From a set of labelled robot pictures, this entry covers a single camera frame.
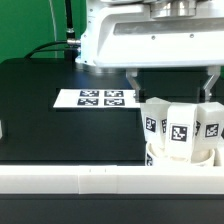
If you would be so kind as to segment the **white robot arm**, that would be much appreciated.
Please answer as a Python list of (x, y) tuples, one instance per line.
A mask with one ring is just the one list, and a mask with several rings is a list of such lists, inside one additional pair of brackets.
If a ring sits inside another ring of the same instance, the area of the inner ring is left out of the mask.
[(141, 68), (205, 67), (207, 102), (224, 67), (224, 0), (86, 0), (79, 63), (97, 72), (124, 69), (138, 102)]

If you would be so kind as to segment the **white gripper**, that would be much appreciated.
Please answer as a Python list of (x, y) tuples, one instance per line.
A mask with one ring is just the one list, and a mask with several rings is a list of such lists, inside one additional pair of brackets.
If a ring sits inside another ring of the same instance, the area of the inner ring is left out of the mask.
[(96, 17), (93, 61), (128, 68), (138, 103), (146, 92), (137, 68), (224, 65), (224, 3), (109, 6)]

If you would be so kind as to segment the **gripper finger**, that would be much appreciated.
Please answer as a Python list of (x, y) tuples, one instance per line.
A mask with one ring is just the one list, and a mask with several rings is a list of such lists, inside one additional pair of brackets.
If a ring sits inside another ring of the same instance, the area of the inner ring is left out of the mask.
[(199, 91), (198, 91), (199, 103), (209, 102), (211, 100), (211, 97), (212, 97), (211, 90), (221, 75), (221, 67), (217, 65), (208, 66), (206, 68), (206, 73), (207, 73), (208, 79), (204, 83), (204, 85), (199, 88)]

